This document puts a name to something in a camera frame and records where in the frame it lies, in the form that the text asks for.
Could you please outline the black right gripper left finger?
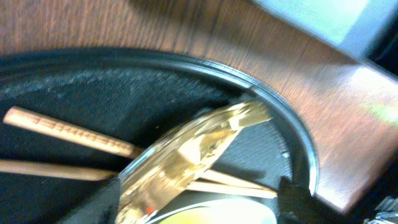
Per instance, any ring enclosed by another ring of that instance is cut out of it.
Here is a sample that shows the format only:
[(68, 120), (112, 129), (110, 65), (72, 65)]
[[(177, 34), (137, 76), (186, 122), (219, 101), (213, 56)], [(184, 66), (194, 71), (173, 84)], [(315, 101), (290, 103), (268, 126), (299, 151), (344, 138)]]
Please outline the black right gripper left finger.
[(106, 180), (92, 195), (58, 222), (63, 224), (114, 224), (120, 197), (118, 177)]

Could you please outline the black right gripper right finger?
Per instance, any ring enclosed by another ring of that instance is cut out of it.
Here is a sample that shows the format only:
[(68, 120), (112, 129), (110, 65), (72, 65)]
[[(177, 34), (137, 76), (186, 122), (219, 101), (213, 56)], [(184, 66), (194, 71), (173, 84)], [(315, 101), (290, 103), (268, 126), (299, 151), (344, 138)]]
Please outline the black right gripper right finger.
[(280, 179), (277, 202), (278, 223), (345, 223), (345, 217), (313, 197), (309, 189), (295, 185), (286, 177)]

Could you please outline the gold coffee sachet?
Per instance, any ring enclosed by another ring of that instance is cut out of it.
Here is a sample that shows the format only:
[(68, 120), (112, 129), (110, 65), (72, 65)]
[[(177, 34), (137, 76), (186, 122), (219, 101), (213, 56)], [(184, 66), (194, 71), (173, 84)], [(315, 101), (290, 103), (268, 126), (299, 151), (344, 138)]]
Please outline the gold coffee sachet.
[(264, 103), (207, 112), (164, 134), (120, 174), (116, 223), (145, 223), (207, 171), (246, 127), (271, 120)]

